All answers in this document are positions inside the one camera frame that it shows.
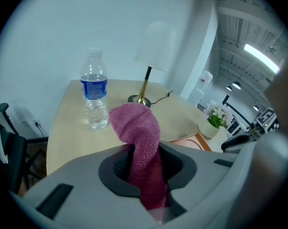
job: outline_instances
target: water bottle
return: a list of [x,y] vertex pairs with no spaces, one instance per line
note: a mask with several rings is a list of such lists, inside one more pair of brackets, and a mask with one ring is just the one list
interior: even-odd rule
[[107,72],[102,56],[102,49],[90,48],[81,74],[82,97],[86,100],[86,113],[93,129],[103,129],[108,124]]

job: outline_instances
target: wooden tray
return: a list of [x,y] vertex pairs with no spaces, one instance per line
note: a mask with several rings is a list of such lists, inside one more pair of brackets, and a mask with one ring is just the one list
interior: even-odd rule
[[183,137],[175,141],[171,141],[171,143],[174,143],[180,146],[196,148],[199,150],[212,152],[209,145],[207,144],[207,142],[205,141],[205,139],[200,133],[197,133],[195,135],[190,135],[187,137]]

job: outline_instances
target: pink towel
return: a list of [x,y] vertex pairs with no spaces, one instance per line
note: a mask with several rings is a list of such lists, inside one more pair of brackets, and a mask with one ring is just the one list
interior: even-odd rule
[[127,103],[109,111],[110,122],[118,138],[135,145],[128,182],[141,191],[146,209],[162,208],[166,203],[159,154],[160,127],[152,111],[142,104]]

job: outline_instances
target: lamp cord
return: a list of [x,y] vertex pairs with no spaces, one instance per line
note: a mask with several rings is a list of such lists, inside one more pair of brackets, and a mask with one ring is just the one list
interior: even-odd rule
[[44,142],[46,142],[46,140],[45,140],[45,138],[44,138],[44,135],[43,135],[41,129],[39,128],[39,124],[38,124],[38,122],[35,122],[35,126],[37,126],[37,128],[40,130],[41,135],[42,135],[42,137],[43,137],[43,140],[44,140]]
[[152,103],[152,105],[153,105],[153,104],[156,104],[157,102],[159,102],[160,100],[162,100],[162,99],[164,99],[164,98],[169,97],[169,95],[171,94],[171,92],[172,92],[172,91],[168,92],[168,93],[167,93],[167,96],[160,98],[160,99],[157,100],[156,102]]

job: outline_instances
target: tabletop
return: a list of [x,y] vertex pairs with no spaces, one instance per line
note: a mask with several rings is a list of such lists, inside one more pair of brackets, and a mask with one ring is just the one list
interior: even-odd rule
[[[108,80],[107,108],[111,110],[127,102],[130,95],[140,92],[143,82]],[[145,96],[153,103],[167,95],[169,90],[159,83],[149,82]],[[161,140],[172,141],[198,133],[197,124],[202,112],[182,97],[171,93],[151,106],[161,129]],[[219,151],[225,141],[223,135],[206,139],[213,151]],[[57,109],[50,131],[47,148],[47,174],[49,175],[70,160],[123,144],[111,124],[102,130],[90,127],[85,111],[85,100],[79,80],[71,81]]]

